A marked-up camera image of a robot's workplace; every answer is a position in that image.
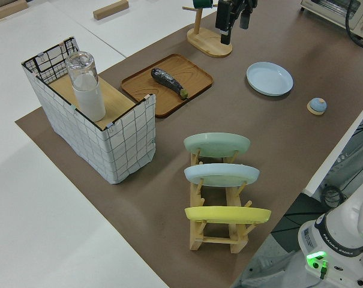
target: eggplant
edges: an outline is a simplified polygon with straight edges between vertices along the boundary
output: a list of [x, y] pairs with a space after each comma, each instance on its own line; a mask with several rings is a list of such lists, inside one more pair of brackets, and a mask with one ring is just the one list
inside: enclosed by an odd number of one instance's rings
[[184, 89], [184, 87], [182, 87], [181, 84], [175, 78], [173, 78], [172, 75], [165, 72], [163, 69], [153, 68], [151, 71], [151, 76], [157, 83], [175, 91], [181, 97], [181, 99], [184, 100], [188, 98], [187, 90]]

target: green light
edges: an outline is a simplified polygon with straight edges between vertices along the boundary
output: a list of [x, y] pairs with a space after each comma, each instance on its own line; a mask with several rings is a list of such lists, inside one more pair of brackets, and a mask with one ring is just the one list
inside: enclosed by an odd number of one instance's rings
[[324, 251], [319, 251], [319, 252], [316, 252], [316, 253], [313, 253], [313, 254], [309, 254], [307, 255], [307, 262], [308, 262], [308, 265], [310, 267], [313, 267], [313, 264], [316, 262], [316, 259], [317, 260], [321, 260], [323, 259], [324, 257], [326, 256], [326, 253]]

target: yellow plate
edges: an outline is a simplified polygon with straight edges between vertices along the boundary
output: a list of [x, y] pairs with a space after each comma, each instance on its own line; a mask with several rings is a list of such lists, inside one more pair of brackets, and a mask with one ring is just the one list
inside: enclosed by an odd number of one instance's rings
[[237, 206], [189, 207], [185, 213], [192, 221], [223, 224], [260, 224], [271, 216], [270, 210]]

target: green mug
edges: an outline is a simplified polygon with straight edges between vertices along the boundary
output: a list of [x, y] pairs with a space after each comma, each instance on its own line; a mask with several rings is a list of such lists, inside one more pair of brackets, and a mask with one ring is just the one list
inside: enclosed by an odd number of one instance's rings
[[213, 0], [193, 0], [193, 7], [196, 9], [212, 8]]

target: cable connector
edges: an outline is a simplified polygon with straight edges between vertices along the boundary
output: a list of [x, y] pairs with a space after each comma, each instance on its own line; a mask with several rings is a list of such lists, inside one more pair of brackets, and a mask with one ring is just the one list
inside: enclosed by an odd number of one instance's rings
[[320, 276], [320, 279], [321, 280], [324, 280], [324, 276], [326, 274], [326, 272], [328, 271], [328, 263], [327, 261], [323, 261], [323, 266], [321, 267], [321, 276]]

